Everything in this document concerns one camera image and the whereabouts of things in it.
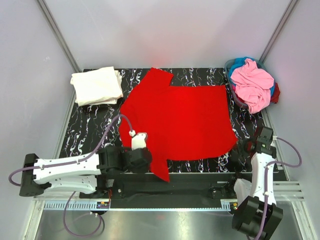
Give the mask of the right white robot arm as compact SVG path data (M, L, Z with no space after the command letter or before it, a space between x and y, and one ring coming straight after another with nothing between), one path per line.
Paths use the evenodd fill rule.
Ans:
M238 177L227 185L228 195L237 198L238 203L232 228L256 240L269 240L283 218L273 189L277 157L273 134L272 128L257 128L253 139L244 145L251 157L251 180Z

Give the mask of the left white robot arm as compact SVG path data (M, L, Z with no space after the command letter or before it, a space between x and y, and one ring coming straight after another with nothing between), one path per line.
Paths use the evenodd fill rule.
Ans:
M81 198L103 198L119 175L145 174L152 162L148 148L109 146L97 152L59 159L25 156L19 196L79 192Z

